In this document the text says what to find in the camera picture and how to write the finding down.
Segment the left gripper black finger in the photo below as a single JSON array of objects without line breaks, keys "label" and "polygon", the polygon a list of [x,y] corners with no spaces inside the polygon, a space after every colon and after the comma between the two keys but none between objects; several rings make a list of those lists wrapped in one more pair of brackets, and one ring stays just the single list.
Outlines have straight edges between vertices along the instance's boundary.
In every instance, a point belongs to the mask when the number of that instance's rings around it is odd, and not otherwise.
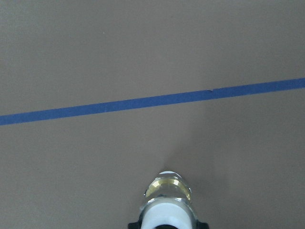
[{"label": "left gripper black finger", "polygon": [[128,228],[127,229],[141,229],[141,225],[142,225],[141,221],[132,222],[132,223],[128,224]]}]

